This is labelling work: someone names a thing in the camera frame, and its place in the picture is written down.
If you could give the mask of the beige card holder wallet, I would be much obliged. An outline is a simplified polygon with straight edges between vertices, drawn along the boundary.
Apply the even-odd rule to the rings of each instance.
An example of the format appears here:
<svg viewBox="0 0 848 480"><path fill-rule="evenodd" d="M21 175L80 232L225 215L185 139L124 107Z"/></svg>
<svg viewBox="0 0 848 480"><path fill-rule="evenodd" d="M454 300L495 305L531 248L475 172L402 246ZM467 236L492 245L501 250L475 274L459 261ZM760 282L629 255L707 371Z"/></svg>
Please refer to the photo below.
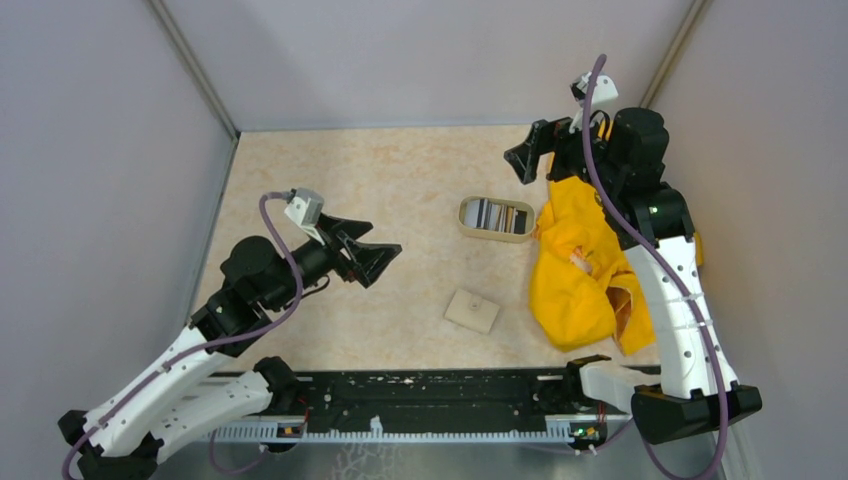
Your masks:
<svg viewBox="0 0 848 480"><path fill-rule="evenodd" d="M490 333L501 307L480 295L457 289L451 298L444 318L479 334Z"/></svg>

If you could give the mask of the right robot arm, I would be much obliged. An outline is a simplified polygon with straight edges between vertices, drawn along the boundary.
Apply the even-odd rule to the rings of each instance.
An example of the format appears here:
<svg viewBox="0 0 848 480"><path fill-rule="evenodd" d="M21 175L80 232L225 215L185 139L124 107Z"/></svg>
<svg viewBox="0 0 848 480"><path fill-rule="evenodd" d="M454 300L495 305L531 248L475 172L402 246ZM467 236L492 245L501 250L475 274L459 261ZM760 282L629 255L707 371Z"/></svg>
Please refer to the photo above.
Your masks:
<svg viewBox="0 0 848 480"><path fill-rule="evenodd" d="M683 195L663 178L670 135L662 115L630 107L599 112L591 141L569 118L534 122L504 159L522 183L550 155L547 179L594 185L605 219L633 268L656 335L656 374L596 355L573 361L563 398L576 412L599 401L628 413L642 438L660 445L716 433L761 410L758 388L742 384L714 331L697 266L694 223Z"/></svg>

